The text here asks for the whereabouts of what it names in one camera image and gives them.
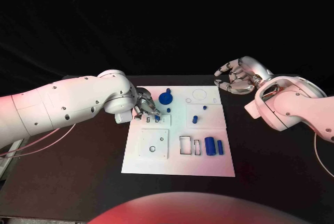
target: robotic hand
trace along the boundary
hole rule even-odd
[[[214,76],[228,72],[230,83],[214,84],[233,94],[247,94],[257,88],[254,100],[244,106],[251,117],[262,116],[277,131],[303,122],[316,135],[334,142],[334,97],[303,78],[275,77],[264,66],[249,56],[220,67]]]
[[[142,113],[161,115],[149,92],[133,87],[119,70],[106,70],[97,77],[66,79],[0,97],[0,148],[90,119],[102,108],[115,114],[118,124],[132,120],[132,108],[138,117]]]

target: cable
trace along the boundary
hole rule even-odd
[[[316,151],[316,133],[313,134],[313,151],[315,151],[315,155],[316,155],[316,159],[318,159],[318,162],[322,166],[322,168],[326,170],[328,174],[334,177],[332,173],[329,172],[329,170],[325,168],[319,158],[318,158],[318,151]]]
[[[30,144],[27,144],[21,148],[11,150],[5,153],[1,153],[0,156],[7,155],[8,153],[17,152],[17,151],[23,150],[24,148],[30,147],[33,144],[36,144],[38,141],[41,141],[46,137],[48,137],[57,130],[59,130],[59,128],[53,132],[50,132],[46,136],[43,136],[38,140],[36,140],[34,142],[31,142]]]
[[[20,157],[20,156],[23,156],[23,155],[28,155],[28,154],[31,154],[31,153],[36,153],[36,152],[44,150],[44,149],[46,149],[47,147],[50,147],[57,141],[60,141],[60,139],[67,135],[67,133],[70,132],[70,130],[73,129],[73,127],[74,127],[74,124],[73,124],[72,128],[69,129],[69,131],[64,133],[64,135],[63,135],[51,144],[48,144],[46,147],[40,148],[38,150],[36,150],[36,151],[33,151],[33,152],[30,152],[30,153],[24,153],[24,154],[21,154],[21,155],[15,155],[15,156],[10,156],[10,157],[0,158],[0,160],[10,159],[10,158],[14,158],[14,157]]]

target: rectangular hole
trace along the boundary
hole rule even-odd
[[[194,140],[192,145],[194,145],[194,155],[200,155],[200,141]]]
[[[190,136],[179,136],[179,154],[191,155]]]

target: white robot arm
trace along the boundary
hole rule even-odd
[[[149,92],[133,87],[119,70],[66,79],[0,97],[0,147],[28,136],[90,119],[100,108],[116,123],[131,121],[131,108],[159,116]]]
[[[318,136],[334,142],[334,97],[303,78],[275,77],[249,56],[228,62],[214,73],[230,70],[230,83],[214,84],[233,94],[247,94],[257,88],[254,100],[244,106],[251,117],[263,118],[277,131],[303,122]]]

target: dark table surface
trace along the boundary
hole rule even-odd
[[[128,76],[133,85],[213,85],[213,76]],[[334,223],[334,178],[313,155],[313,132],[298,124],[277,132],[243,106],[249,95],[220,91],[236,177],[122,174],[129,123],[113,115],[76,124],[44,151],[20,157],[0,191],[0,216],[89,221],[123,202],[162,192],[205,192],[267,205],[311,223]],[[36,148],[67,131],[60,129]],[[36,140],[44,134],[30,138]],[[318,153],[334,169],[334,146],[318,138]]]

